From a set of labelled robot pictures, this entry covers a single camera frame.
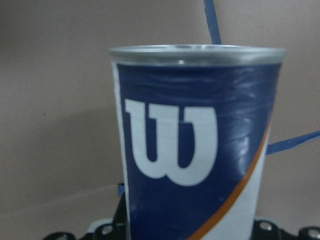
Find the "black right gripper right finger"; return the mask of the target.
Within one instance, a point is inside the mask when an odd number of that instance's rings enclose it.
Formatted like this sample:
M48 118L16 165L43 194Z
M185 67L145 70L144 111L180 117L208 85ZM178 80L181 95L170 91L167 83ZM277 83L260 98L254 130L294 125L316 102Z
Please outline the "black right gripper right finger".
M281 240L281 229L272 221L267 219L254 220L252 229L253 240Z

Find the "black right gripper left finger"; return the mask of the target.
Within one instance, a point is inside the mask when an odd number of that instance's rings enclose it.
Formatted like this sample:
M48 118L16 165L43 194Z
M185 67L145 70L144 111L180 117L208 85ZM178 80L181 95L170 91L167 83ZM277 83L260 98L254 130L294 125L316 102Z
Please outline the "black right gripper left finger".
M122 194L120 197L118 206L116 208L113 220L111 223L112 240L129 240L130 239L130 230L129 222L127 217L127 206L126 206L126 196Z

